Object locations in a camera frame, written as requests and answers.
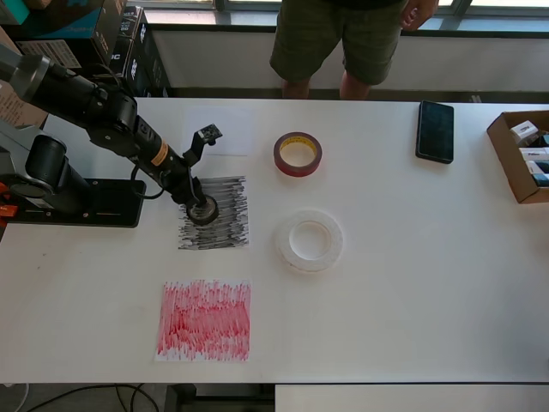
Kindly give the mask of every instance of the shorts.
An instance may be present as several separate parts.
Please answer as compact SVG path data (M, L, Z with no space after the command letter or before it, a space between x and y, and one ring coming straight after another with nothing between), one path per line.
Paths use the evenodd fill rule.
M343 40L346 71L365 84L377 85L389 73L406 3L353 10L327 0L283 0L271 67L288 82L309 79Z

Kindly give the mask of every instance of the tape roll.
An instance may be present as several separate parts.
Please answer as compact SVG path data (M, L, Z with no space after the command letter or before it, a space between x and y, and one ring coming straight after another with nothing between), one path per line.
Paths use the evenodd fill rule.
M295 250L294 232L305 223L320 225L329 236L329 245L319 257L307 258ZM304 210L281 226L276 237L276 246L283 260L291 267L306 273L316 273L331 268L339 259L343 251L343 232L330 216L317 210Z
M314 159L311 163L305 166L294 166L289 163L286 163L282 159L281 150L289 144L304 144L311 148ZM281 172L287 174L288 176L293 176L294 178L303 178L304 176L309 176L315 170L317 170L318 165L320 165L320 160L323 158L323 148L313 136L301 132L288 133L278 139L274 145L274 163L279 168Z

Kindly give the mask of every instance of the black smartphone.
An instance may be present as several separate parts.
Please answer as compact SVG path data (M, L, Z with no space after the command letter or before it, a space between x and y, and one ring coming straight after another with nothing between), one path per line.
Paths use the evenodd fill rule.
M421 102L415 155L446 165L454 160L454 107Z

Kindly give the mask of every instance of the mounting plate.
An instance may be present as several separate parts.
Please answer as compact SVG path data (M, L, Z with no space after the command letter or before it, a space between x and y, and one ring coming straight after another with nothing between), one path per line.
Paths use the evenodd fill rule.
M61 226L99 226L99 227L136 227L139 223L143 199L136 196L144 194L145 182L117 179L86 179L94 191L94 203L81 215L67 215L55 210L39 209L27 201L18 201L16 197L10 204L19 206L15 217L4 218L8 223L32 223L34 225Z

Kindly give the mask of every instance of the product box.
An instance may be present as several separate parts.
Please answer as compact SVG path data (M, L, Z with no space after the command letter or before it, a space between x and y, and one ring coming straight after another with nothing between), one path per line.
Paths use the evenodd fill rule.
M19 52L17 47L0 27L0 43L11 50ZM0 81L0 119L12 126L33 124L40 127L47 117L47 113L25 103L17 97L14 89L7 82Z
M137 6L126 7L118 37L134 40L137 53L141 56L148 76L153 83L154 96L163 97L165 95L164 97L167 97L166 88L170 87L170 82L153 34L148 30L147 18L143 8Z
M135 97L151 97L153 87L145 65L137 53L133 40L119 38L114 46L109 68L117 75L127 91ZM111 75L102 72L91 77L95 82L116 84Z
M41 54L79 72L109 64L126 0L55 0L20 26L6 27L24 54Z
M28 14L23 0L0 0L0 24L22 24Z
M510 130L526 121L532 122L539 130L549 130L548 111L504 112L488 128L488 136L496 149L516 201L518 203L549 202L549 187L538 187L535 183Z

